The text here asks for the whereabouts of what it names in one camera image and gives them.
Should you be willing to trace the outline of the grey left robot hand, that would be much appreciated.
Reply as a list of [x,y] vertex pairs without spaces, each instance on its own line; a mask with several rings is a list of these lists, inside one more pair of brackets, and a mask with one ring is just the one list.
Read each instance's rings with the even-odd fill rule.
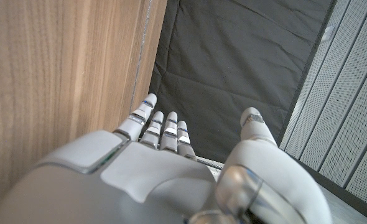
[[223,165],[199,159],[176,113],[148,95],[113,132],[51,152],[0,202],[0,223],[331,223],[314,178],[278,148],[260,112],[241,115]]

